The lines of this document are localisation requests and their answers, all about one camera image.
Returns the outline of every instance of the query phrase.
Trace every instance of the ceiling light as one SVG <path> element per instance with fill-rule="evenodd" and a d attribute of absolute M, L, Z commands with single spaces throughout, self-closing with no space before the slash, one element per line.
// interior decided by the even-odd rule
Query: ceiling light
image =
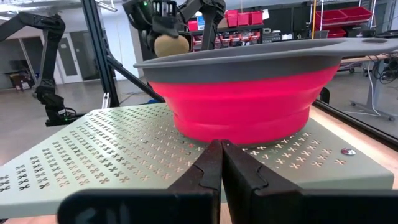
<path fill-rule="evenodd" d="M 3 4 L 0 6 L 0 12 L 16 11 L 21 10 L 21 7 Z"/>
<path fill-rule="evenodd" d="M 107 5 L 107 4 L 105 4 L 105 3 L 102 3 L 102 2 L 100 2 L 99 0 L 95 0 L 95 2 L 97 3 L 98 7 L 101 7 L 101 8 L 103 8 L 103 9 L 109 10 L 109 11 L 111 11 L 111 12 L 117 12 L 117 11 L 118 11 L 118 9 L 113 8 L 112 6 Z"/>
<path fill-rule="evenodd" d="M 10 20 L 10 18 L 5 17 L 5 16 L 0 16 L 0 20 Z"/>

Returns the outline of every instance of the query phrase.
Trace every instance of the black pole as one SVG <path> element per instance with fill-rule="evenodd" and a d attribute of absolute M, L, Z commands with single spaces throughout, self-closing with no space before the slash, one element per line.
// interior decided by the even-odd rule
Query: black pole
<path fill-rule="evenodd" d="M 164 103 L 165 100 L 159 94 L 157 94 L 154 90 L 149 88 L 149 86 L 145 85 L 139 78 L 136 78 L 132 73 L 130 73 L 127 69 L 125 69 L 122 63 L 118 62 L 116 59 L 112 58 L 110 55 L 108 56 L 108 63 L 113 69 L 118 71 L 122 76 L 127 78 L 130 82 L 134 83 L 138 88 L 143 90 L 146 94 L 148 94 L 153 99 L 157 100 L 159 103 Z"/>
<path fill-rule="evenodd" d="M 106 48 L 103 42 L 103 33 L 95 0 L 81 0 L 81 6 L 86 17 L 88 32 L 94 47 L 94 55 L 98 64 L 99 75 L 104 93 L 109 93 L 111 107 L 118 107 L 119 99 L 110 67 L 106 61 Z"/>

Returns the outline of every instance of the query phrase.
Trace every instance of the concrete floor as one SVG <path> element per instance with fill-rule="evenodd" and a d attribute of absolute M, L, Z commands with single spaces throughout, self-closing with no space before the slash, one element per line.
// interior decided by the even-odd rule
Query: concrete floor
<path fill-rule="evenodd" d="M 366 104 L 369 84 L 369 78 L 364 77 L 361 72 L 356 72 L 352 75 L 348 72 L 337 73 L 326 86 L 330 90 L 330 105 L 340 111 L 365 112 L 355 106 L 351 106 L 350 100 Z M 398 80 L 387 85 L 380 83 L 378 85 L 381 85 L 381 92 L 377 104 L 375 101 L 375 109 L 392 114 L 398 119 Z M 381 131 L 398 137 L 398 121 L 389 121 L 385 117 L 366 114 L 348 114 Z"/>
<path fill-rule="evenodd" d="M 122 106 L 146 103 L 150 99 L 129 81 L 117 82 L 116 87 L 119 101 L 125 100 Z M 360 112 L 350 105 L 349 100 L 366 102 L 369 79 L 361 73 L 350 75 L 344 72 L 337 74 L 327 87 L 331 91 L 332 106 L 342 111 Z M 394 87 L 398 87 L 398 81 L 383 86 L 377 108 L 398 114 L 398 88 Z M 132 92 L 141 94 L 129 96 Z M 57 93 L 65 98 L 65 106 L 76 109 L 78 113 L 101 107 L 103 91 L 99 81 L 60 85 Z M 0 91 L 0 105 L 0 166 L 63 128 L 45 127 L 44 106 L 32 97 L 31 91 Z M 398 121 L 360 114 L 352 116 L 398 136 Z"/>
<path fill-rule="evenodd" d="M 116 83 L 121 106 L 148 102 L 151 97 L 129 81 Z M 64 97 L 65 106 L 87 113 L 101 108 L 103 89 L 100 81 L 71 83 L 57 87 L 57 94 Z M 46 128 L 44 105 L 32 97 L 32 92 L 0 91 L 0 166 L 55 134 L 64 126 Z"/>

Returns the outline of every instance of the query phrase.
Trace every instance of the door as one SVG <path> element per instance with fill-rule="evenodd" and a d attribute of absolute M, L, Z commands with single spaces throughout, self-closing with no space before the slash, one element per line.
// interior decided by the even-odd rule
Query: door
<path fill-rule="evenodd" d="M 81 72 L 74 51 L 72 38 L 64 34 L 58 46 L 62 64 L 62 78 L 64 83 L 82 82 Z"/>
<path fill-rule="evenodd" d="M 394 2 L 391 0 L 379 0 L 374 8 L 373 27 L 378 34 L 388 30 L 390 25 L 390 15 L 393 14 Z"/>
<path fill-rule="evenodd" d="M 70 37 L 83 81 L 100 79 L 89 33 L 87 31 L 71 32 Z"/>

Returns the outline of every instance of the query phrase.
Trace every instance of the wooden table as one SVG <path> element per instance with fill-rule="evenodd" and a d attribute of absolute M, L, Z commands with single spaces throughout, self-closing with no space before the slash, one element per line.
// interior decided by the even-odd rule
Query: wooden table
<path fill-rule="evenodd" d="M 334 132 L 336 135 L 353 145 L 355 148 L 361 150 L 367 156 L 373 158 L 376 162 L 383 165 L 390 170 L 394 175 L 398 175 L 398 152 L 381 144 L 380 142 L 370 138 L 369 136 L 357 131 L 338 119 L 322 112 L 321 110 L 312 107 L 311 118 L 318 123 L 324 125 L 327 129 Z M 394 179 L 393 189 L 398 189 L 398 179 Z M 13 218 L 6 222 L 6 224 L 56 224 L 55 215 L 42 217 L 28 217 L 28 218 Z M 229 216 L 228 205 L 221 204 L 221 223 L 231 224 Z"/>

